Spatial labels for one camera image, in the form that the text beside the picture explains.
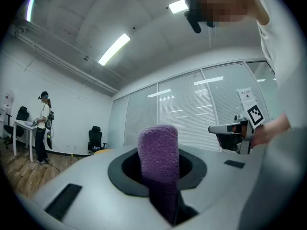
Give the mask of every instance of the wooden floor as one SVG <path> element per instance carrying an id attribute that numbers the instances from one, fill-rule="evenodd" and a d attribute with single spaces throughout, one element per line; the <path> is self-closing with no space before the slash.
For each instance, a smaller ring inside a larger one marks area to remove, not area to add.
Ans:
<path id="1" fill-rule="evenodd" d="M 60 172 L 82 159 L 82 157 L 62 156 L 48 153 L 49 163 L 56 166 Z M 36 163 L 37 156 L 33 150 L 33 161 L 30 162 L 29 149 L 22 146 L 17 147 L 17 157 L 13 154 L 12 145 L 5 148 L 0 140 L 0 164 L 7 176 L 12 189 L 28 198 L 45 183 L 56 177 L 59 172 L 48 164 Z"/>

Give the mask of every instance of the yellow object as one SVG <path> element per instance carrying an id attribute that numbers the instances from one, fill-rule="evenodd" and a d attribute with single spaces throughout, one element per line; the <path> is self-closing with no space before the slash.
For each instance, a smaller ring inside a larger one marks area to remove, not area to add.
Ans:
<path id="1" fill-rule="evenodd" d="M 104 152 L 106 152 L 106 151 L 111 151 L 111 150 L 112 150 L 112 149 L 100 150 L 100 151 L 95 152 L 94 155 L 98 155 L 98 154 L 100 154 L 100 153 L 104 153 Z"/>

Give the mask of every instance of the office chair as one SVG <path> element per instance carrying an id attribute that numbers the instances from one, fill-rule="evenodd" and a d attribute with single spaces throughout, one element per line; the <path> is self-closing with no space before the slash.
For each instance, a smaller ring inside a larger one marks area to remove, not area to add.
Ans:
<path id="1" fill-rule="evenodd" d="M 13 143 L 14 127 L 10 126 L 10 117 L 12 117 L 12 116 L 9 115 L 9 114 L 6 114 L 6 115 L 9 117 L 9 120 L 8 120 L 8 125 L 5 125 L 4 129 L 5 129 L 6 132 L 8 132 L 11 135 L 11 138 L 8 139 L 8 142 L 5 143 L 5 147 L 7 149 L 8 145 Z M 18 111 L 16 119 L 26 121 L 28 119 L 28 117 L 29 117 L 29 114 L 27 112 L 27 108 L 22 106 Z M 24 135 L 24 129 L 20 126 L 17 126 L 16 127 L 16 137 L 21 137 L 23 135 Z"/>
<path id="2" fill-rule="evenodd" d="M 102 133 L 100 132 L 100 127 L 93 126 L 92 130 L 88 132 L 88 136 L 90 139 L 90 141 L 88 142 L 88 150 L 96 152 L 105 149 L 106 143 L 103 143 L 104 146 L 101 147 Z"/>

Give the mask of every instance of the white t-shirt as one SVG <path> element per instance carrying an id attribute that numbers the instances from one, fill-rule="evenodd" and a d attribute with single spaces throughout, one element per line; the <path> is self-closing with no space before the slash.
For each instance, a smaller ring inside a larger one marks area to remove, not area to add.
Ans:
<path id="1" fill-rule="evenodd" d="M 39 118 L 47 118 L 50 114 L 50 108 L 48 106 L 48 104 L 45 104 L 43 107 L 43 110 L 40 113 L 40 117 Z M 46 128 L 45 122 L 39 122 L 37 125 L 38 128 Z"/>
<path id="2" fill-rule="evenodd" d="M 260 0 L 270 17 L 260 25 L 261 46 L 274 69 L 278 97 L 291 127 L 307 127 L 307 48 L 301 28 L 282 0 Z"/>

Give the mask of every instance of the purple cloth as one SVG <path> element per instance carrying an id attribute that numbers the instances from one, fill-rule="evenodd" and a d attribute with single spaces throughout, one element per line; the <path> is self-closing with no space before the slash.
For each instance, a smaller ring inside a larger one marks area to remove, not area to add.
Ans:
<path id="1" fill-rule="evenodd" d="M 172 223 L 179 180 L 178 131 L 172 125 L 157 125 L 139 134 L 138 154 L 142 182 L 150 201 Z"/>

